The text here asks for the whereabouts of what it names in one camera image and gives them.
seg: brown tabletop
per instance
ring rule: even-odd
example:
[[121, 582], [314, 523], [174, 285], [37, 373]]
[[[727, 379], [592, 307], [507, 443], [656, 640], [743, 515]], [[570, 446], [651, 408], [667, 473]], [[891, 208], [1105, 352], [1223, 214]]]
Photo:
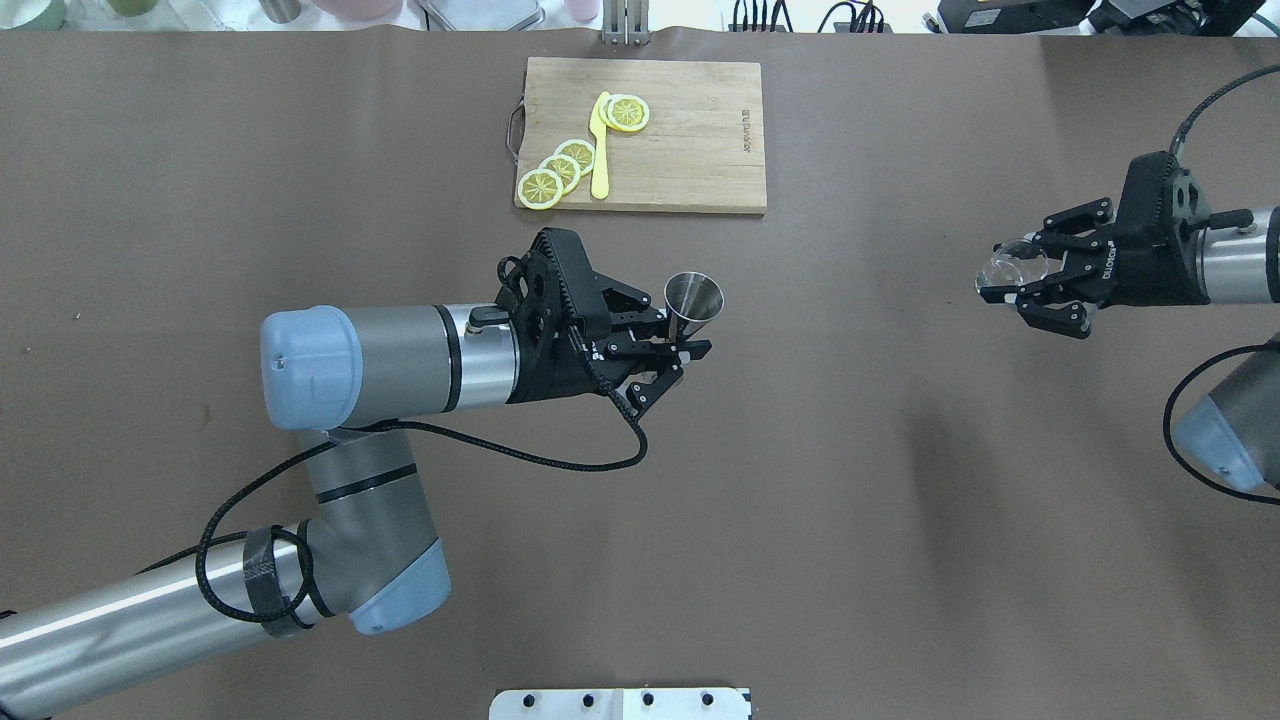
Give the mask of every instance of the brown tabletop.
[[[639, 468], [413, 438], [454, 583], [426, 620], [330, 620], [63, 717], [483, 719], [502, 688], [644, 683], [750, 687], [760, 719], [1280, 707], [1280, 516], [1180, 473], [1158, 432], [1188, 369], [1280, 316], [1121, 307], [1080, 342], [973, 291], [992, 243], [1117, 197], [1130, 158], [1280, 44], [598, 42], [0, 35], [3, 607], [191, 544], [294, 451], [257, 379], [275, 310], [488, 301], [544, 224], [637, 287], [698, 269], [727, 296]], [[760, 61], [768, 214], [517, 210], [503, 135], [530, 55]], [[1215, 208], [1280, 201], [1277, 99], [1260, 81], [1192, 132]], [[594, 397], [443, 421], [632, 450]], [[227, 529], [312, 510], [287, 477]]]

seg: cutting board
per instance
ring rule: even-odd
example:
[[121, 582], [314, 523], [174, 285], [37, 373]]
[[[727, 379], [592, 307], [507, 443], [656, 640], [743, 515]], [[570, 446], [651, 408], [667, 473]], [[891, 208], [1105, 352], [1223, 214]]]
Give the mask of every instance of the cutting board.
[[530, 58], [516, 178], [571, 137], [594, 145], [588, 120], [604, 91], [644, 97], [649, 124], [609, 131], [607, 199], [591, 197], [588, 177], [554, 209], [764, 214], [758, 63]]

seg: cutting board handle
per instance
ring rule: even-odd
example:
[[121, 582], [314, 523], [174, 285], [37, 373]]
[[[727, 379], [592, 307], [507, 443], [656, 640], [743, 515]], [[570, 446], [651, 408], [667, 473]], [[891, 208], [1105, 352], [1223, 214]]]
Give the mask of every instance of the cutting board handle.
[[[520, 140], [516, 140], [516, 115], [520, 115]], [[511, 152], [511, 161], [520, 167], [520, 146], [525, 142], [525, 95], [520, 95], [516, 106], [507, 119], [507, 152]]]

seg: yellow lemon slice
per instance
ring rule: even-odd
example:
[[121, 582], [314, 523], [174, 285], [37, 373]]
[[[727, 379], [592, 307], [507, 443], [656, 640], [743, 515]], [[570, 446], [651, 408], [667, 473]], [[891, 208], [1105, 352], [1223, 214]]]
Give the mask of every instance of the yellow lemon slice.
[[636, 132], [649, 124], [649, 104], [635, 95], [614, 95], [604, 105], [604, 122], [620, 132]]
[[554, 170], [538, 168], [529, 170], [516, 183], [516, 200], [530, 210], [545, 210], [559, 202], [564, 195], [564, 183]]
[[563, 195], [573, 192], [577, 181], [582, 179], [582, 165], [579, 165], [577, 160], [570, 155], [552, 155], [543, 160], [539, 168], [547, 168], [559, 176], [561, 184], [564, 187]]
[[585, 140], [566, 140], [552, 155], [568, 155], [577, 160], [579, 170], [585, 176], [595, 167], [595, 146]]

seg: black cable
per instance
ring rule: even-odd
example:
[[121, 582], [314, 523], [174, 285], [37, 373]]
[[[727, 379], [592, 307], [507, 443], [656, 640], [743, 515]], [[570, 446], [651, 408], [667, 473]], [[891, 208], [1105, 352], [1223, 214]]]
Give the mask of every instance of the black cable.
[[822, 17], [822, 23], [818, 24], [818, 32], [822, 32], [827, 27], [827, 20], [831, 19], [831, 14], [838, 8], [849, 8], [849, 32], [854, 32], [854, 26], [858, 24], [859, 17], [858, 5], [865, 6], [869, 5], [869, 3], [861, 3], [860, 0], [844, 0], [832, 5], [831, 9], [827, 10], [827, 14]]
[[867, 23], [870, 22], [874, 13], [876, 5], [872, 0], [868, 0], [868, 3], [863, 5], [863, 12], [858, 13], [858, 22], [849, 28], [849, 32], [867, 32]]
[[298, 548], [298, 564], [301, 565], [302, 569], [302, 587], [301, 589], [298, 589], [298, 593], [293, 596], [293, 600], [291, 600], [288, 605], [285, 605], [280, 610], [275, 610], [271, 612], [248, 612], [246, 610], [241, 610], [239, 607], [233, 607], [227, 602], [224, 602], [223, 598], [218, 597], [218, 593], [214, 592], [214, 588], [209, 582], [209, 570], [207, 570], [209, 548], [212, 547], [214, 534], [218, 532], [218, 524], [221, 523], [223, 518], [228, 512], [230, 512], [232, 509], [236, 507], [236, 505], [238, 505], [242, 500], [252, 495], [255, 491], [257, 491], [266, 483], [274, 480], [285, 470], [306, 460], [310, 460], [316, 455], [328, 452], [334, 447], [338, 446], [333, 441], [325, 441], [312, 447], [311, 450], [302, 451], [294, 455], [293, 457], [289, 457], [284, 462], [280, 462], [275, 468], [271, 468], [270, 470], [264, 473], [252, 483], [241, 488], [239, 492], [230, 496], [230, 498], [228, 498], [227, 502], [224, 502], [218, 510], [214, 511], [212, 516], [209, 518], [209, 523], [205, 525], [205, 532], [201, 533], [200, 542], [196, 543], [196, 587], [200, 589], [201, 597], [205, 598], [205, 602], [207, 602], [210, 607], [233, 620], [261, 624], [293, 615], [293, 611], [297, 610], [302, 605], [302, 601], [307, 598], [312, 587], [310, 579], [314, 577], [315, 566], [311, 559], [311, 548], [307, 547], [307, 543], [302, 542], [302, 538], [300, 538], [298, 536], [288, 530], [284, 530], [282, 528], [271, 529], [273, 539], [283, 539]]
[[[224, 544], [224, 543], [228, 543], [228, 542], [236, 542], [238, 539], [244, 539], [244, 536], [247, 536], [247, 534], [248, 533], [241, 530], [238, 533], [232, 533], [229, 536], [219, 536], [219, 537], [214, 538], [212, 541], [210, 541], [209, 547], [216, 547], [219, 544]], [[152, 562], [151, 565], [147, 565], [146, 568], [138, 570], [137, 573], [134, 573], [134, 575], [141, 575], [142, 573], [150, 573], [151, 570], [156, 570], [159, 568], [164, 568], [165, 565], [173, 565], [174, 562], [182, 560], [183, 557], [189, 557], [189, 556], [195, 555], [196, 553], [196, 547], [197, 546], [193, 544], [193, 546], [188, 547], [187, 550], [183, 550], [180, 552], [174, 552], [169, 557], [165, 557], [164, 560], [160, 560], [157, 562]]]
[[520, 258], [516, 258], [515, 255], [507, 255], [502, 260], [498, 260], [498, 283], [502, 287], [511, 291], [512, 295], [516, 295], [516, 287], [511, 282], [509, 273], [507, 273], [507, 265], [515, 265], [516, 268], [520, 268]]
[[644, 428], [640, 427], [639, 420], [636, 420], [635, 416], [631, 414], [631, 409], [627, 407], [626, 402], [621, 397], [618, 397], [616, 392], [613, 392], [613, 383], [605, 379], [590, 364], [589, 360], [585, 361], [585, 366], [586, 372], [590, 373], [591, 379], [595, 380], [596, 391], [600, 395], [608, 397], [613, 402], [613, 406], [617, 407], [618, 414], [622, 415], [622, 419], [626, 420], [627, 425], [631, 428], [631, 432], [635, 433], [636, 436], [639, 448], [636, 450], [635, 455], [627, 457], [626, 460], [616, 460], [613, 462], [600, 462], [600, 464], [568, 462], [564, 460], [543, 457], [541, 455], [534, 455], [532, 452], [525, 452], [522, 450], [507, 447], [506, 445], [499, 445], [493, 441], [488, 441], [475, 436], [468, 436], [467, 433], [462, 433], [451, 428], [433, 425], [430, 423], [420, 423], [415, 420], [401, 420], [401, 419], [381, 420], [379, 423], [374, 423], [372, 425], [366, 425], [364, 428], [347, 428], [347, 429], [362, 433], [383, 433], [387, 430], [421, 430], [425, 433], [433, 433], [442, 437], [447, 437], [449, 439], [456, 439], [458, 442], [465, 442], [467, 445], [472, 445], [483, 450], [492, 450], [493, 452], [498, 452], [508, 457], [515, 457], [516, 460], [524, 460], [525, 462], [532, 462], [535, 465], [545, 465], [547, 468], [556, 468], [557, 470], [570, 470], [573, 473], [607, 473], [609, 470], [621, 470], [623, 468], [631, 468], [634, 465], [637, 465], [641, 460], [644, 460], [644, 456], [649, 452], [649, 437], [645, 434]]
[[1262, 27], [1276, 33], [1276, 37], [1280, 37], [1280, 26], [1271, 22], [1271, 18], [1267, 18], [1266, 15], [1260, 15], [1258, 13], [1253, 13], [1253, 19], [1257, 20]]
[[1236, 347], [1233, 350], [1228, 350], [1225, 352], [1219, 352], [1217, 355], [1201, 363], [1194, 370], [1192, 370], [1190, 373], [1187, 374], [1185, 378], [1183, 378], [1183, 382], [1178, 383], [1178, 387], [1174, 388], [1174, 392], [1169, 393], [1169, 402], [1165, 404], [1165, 419], [1161, 425], [1161, 429], [1165, 434], [1165, 447], [1169, 450], [1169, 454], [1172, 455], [1174, 460], [1176, 460], [1178, 464], [1183, 466], [1183, 470], [1190, 473], [1190, 475], [1197, 480], [1216, 489], [1217, 492], [1229, 495], [1239, 500], [1248, 500], [1249, 502], [1262, 502], [1265, 505], [1280, 505], [1280, 498], [1267, 497], [1265, 495], [1253, 495], [1248, 492], [1240, 492], [1235, 488], [1229, 488], [1213, 479], [1210, 479], [1196, 468], [1192, 468], [1190, 462], [1188, 462], [1187, 459], [1183, 457], [1183, 454], [1179, 452], [1178, 447], [1174, 445], [1174, 433], [1172, 433], [1174, 404], [1178, 402], [1178, 398], [1183, 395], [1183, 391], [1187, 389], [1187, 386], [1194, 382], [1196, 378], [1201, 377], [1201, 374], [1203, 374], [1204, 370], [1208, 370], [1210, 368], [1217, 365], [1222, 360], [1235, 357], [1236, 355], [1248, 355], [1252, 352], [1263, 352], [1263, 351], [1280, 352], [1280, 342], [1271, 341], [1271, 342], [1263, 342], [1261, 345], [1245, 345], [1243, 347]]
[[1194, 110], [1192, 110], [1190, 115], [1187, 115], [1187, 119], [1183, 120], [1183, 124], [1178, 126], [1178, 132], [1174, 133], [1174, 140], [1172, 140], [1172, 142], [1169, 143], [1169, 154], [1174, 155], [1175, 158], [1178, 156], [1179, 150], [1181, 150], [1183, 143], [1187, 142], [1187, 133], [1190, 132], [1192, 124], [1196, 122], [1197, 118], [1201, 117], [1201, 113], [1203, 113], [1204, 110], [1208, 109], [1210, 105], [1212, 105], [1213, 102], [1217, 102], [1217, 100], [1220, 97], [1222, 97], [1228, 92], [1231, 92], [1233, 90], [1235, 90], [1236, 87], [1240, 87], [1242, 85], [1244, 85], [1247, 82], [1251, 82], [1251, 81], [1258, 79], [1260, 77], [1268, 76], [1271, 73], [1277, 73], [1277, 72], [1280, 72], [1280, 65], [1267, 65], [1266, 68], [1258, 68], [1258, 69], [1253, 70], [1252, 73], [1240, 76], [1240, 77], [1233, 79], [1231, 82], [1224, 85], [1222, 87], [1215, 90], [1212, 95], [1210, 95], [1208, 97], [1206, 97], [1203, 102], [1201, 102], [1199, 105], [1196, 106]]
[[787, 20], [787, 32], [795, 32], [796, 28], [791, 26], [791, 10], [787, 9], [787, 0], [777, 0], [777, 3], [773, 4], [773, 18], [769, 22], [769, 32], [776, 32], [778, 29], [778, 12], [781, 12]]

